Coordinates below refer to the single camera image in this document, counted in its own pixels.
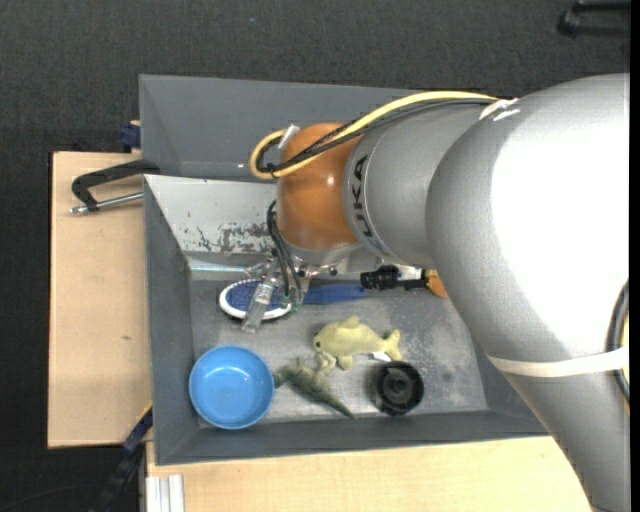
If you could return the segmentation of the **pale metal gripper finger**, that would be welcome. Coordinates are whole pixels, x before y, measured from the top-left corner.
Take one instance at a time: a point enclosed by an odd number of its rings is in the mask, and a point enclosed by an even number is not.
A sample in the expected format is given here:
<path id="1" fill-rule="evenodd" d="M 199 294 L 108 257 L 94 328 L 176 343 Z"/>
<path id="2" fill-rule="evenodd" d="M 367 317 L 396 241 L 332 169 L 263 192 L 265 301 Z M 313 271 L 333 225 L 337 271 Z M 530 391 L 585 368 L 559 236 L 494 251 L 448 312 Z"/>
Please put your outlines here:
<path id="1" fill-rule="evenodd" d="M 263 281 L 252 280 L 254 291 L 249 302 L 245 318 L 241 324 L 241 330 L 255 334 L 260 328 L 264 315 L 269 309 L 274 293 L 274 285 Z"/>

